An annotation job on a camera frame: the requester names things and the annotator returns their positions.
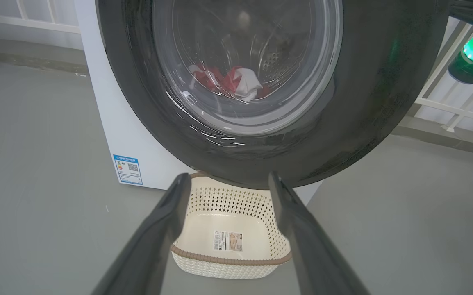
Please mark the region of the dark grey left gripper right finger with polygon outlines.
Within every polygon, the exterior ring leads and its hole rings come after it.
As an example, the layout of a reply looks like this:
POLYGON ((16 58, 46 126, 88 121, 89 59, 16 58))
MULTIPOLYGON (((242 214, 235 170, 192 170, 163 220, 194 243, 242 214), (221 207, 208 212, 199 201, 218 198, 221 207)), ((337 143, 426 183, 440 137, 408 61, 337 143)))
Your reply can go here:
POLYGON ((277 172, 268 185, 276 224, 288 239, 302 295, 367 295, 369 291, 300 198, 277 172))

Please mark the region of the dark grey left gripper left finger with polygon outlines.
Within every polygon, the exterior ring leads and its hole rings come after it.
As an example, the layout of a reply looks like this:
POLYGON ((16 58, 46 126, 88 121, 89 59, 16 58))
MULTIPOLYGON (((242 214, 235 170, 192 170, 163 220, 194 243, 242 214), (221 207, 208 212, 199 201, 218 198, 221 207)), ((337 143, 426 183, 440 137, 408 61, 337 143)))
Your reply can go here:
POLYGON ((191 176, 179 174, 135 230, 92 294, 160 294, 171 245, 183 230, 190 192, 191 176))

